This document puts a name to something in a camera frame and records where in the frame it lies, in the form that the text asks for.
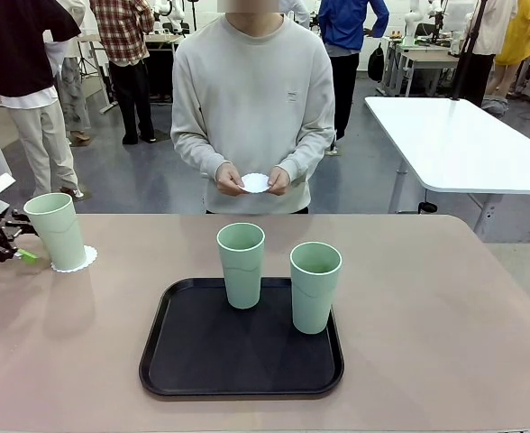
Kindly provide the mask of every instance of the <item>beige pants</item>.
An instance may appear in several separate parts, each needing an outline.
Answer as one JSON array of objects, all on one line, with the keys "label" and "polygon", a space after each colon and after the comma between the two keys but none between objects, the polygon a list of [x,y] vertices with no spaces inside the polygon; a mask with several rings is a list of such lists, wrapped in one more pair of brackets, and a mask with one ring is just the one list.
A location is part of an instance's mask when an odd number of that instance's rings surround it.
[{"label": "beige pants", "polygon": [[8,111],[16,123],[19,138],[34,174],[34,196],[51,192],[50,159],[57,166],[61,186],[77,189],[78,179],[73,168],[73,154],[67,143],[65,120],[59,101],[41,108],[9,108]]}]

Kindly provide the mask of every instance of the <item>black bag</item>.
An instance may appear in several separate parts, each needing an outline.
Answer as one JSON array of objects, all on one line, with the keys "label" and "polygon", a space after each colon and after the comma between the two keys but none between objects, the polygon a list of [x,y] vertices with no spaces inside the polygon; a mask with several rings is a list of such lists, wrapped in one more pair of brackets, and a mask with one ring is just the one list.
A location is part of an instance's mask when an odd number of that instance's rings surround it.
[{"label": "black bag", "polygon": [[373,81],[381,82],[383,78],[383,69],[385,68],[385,59],[383,55],[383,50],[381,49],[381,44],[379,47],[372,52],[370,55],[370,61],[367,65],[367,73]]}]

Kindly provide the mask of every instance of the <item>yellow jacket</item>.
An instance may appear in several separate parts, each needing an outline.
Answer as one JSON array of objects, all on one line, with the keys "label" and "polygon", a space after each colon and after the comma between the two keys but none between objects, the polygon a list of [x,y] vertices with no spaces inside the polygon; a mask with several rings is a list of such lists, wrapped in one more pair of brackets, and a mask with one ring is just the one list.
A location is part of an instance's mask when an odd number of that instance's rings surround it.
[{"label": "yellow jacket", "polygon": [[516,65],[530,57],[530,0],[517,0],[517,16],[507,27],[506,41],[496,64]]}]

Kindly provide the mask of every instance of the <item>tray rim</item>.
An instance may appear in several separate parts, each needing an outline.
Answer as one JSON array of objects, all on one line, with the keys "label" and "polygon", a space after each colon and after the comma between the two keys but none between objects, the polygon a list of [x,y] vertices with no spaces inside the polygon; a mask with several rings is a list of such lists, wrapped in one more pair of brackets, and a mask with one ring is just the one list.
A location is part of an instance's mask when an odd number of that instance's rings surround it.
[{"label": "tray rim", "polygon": [[[208,286],[215,286],[215,288],[221,287],[224,285],[224,279],[223,278],[186,278],[183,280],[179,280],[171,284],[161,295],[159,306],[157,307],[157,311],[155,313],[155,316],[153,318],[153,322],[151,324],[151,331],[149,332],[149,336],[147,337],[147,341],[145,343],[145,347],[143,348],[143,353],[141,357],[141,361],[139,362],[139,378],[141,379],[142,386],[147,390],[148,392],[160,396],[160,397],[231,397],[231,396],[254,396],[254,397],[269,397],[269,396],[277,396],[277,397],[283,397],[287,396],[288,398],[295,398],[298,396],[303,397],[323,397],[324,395],[328,394],[330,391],[332,391],[337,384],[341,381],[343,378],[343,373],[345,370],[345,362],[343,360],[343,351],[341,349],[341,342],[339,339],[339,333],[337,331],[337,325],[335,323],[335,316],[334,316],[334,309],[331,308],[331,312],[329,313],[329,320],[327,321],[327,327],[329,328],[329,343],[332,348],[332,352],[334,353],[334,360],[335,360],[335,373],[332,380],[323,388],[308,392],[165,392],[157,387],[155,387],[151,381],[151,378],[149,376],[149,370],[151,367],[151,359],[152,356],[155,353],[155,350],[157,348],[157,342],[160,334],[161,324],[163,323],[163,320],[159,320],[159,318],[162,316],[165,317],[165,314],[167,312],[167,308],[169,306],[169,299],[173,295],[173,292],[178,292],[180,290],[183,290],[185,288],[191,287],[192,285],[195,285],[195,281],[203,281],[204,285]],[[270,286],[277,286],[280,284],[287,284],[291,283],[291,279],[289,277],[261,277],[261,287],[270,287]]]}]

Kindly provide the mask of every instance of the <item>person in plaid shirt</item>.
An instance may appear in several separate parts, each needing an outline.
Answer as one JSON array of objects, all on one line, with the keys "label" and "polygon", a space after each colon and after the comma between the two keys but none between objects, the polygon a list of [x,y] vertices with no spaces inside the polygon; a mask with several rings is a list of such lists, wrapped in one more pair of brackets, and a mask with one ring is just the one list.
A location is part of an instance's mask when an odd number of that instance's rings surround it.
[{"label": "person in plaid shirt", "polygon": [[[153,30],[153,11],[147,0],[90,0],[90,5],[109,58],[111,80],[123,114],[123,144],[137,144],[139,136],[147,143],[154,143],[149,79],[143,62],[149,57],[144,34]],[[137,134],[135,106],[141,135]]]}]

